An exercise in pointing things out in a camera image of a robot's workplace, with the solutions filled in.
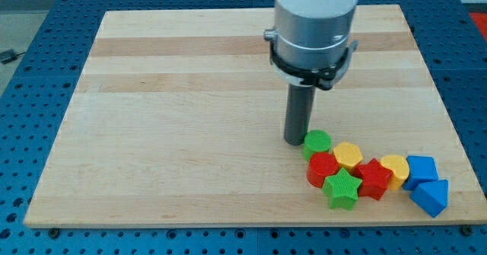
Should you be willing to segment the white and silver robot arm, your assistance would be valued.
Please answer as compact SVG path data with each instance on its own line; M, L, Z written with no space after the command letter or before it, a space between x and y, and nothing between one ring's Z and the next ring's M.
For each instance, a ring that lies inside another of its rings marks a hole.
M275 0L274 25L264 33L275 72L300 88L329 90L348 71L358 0Z

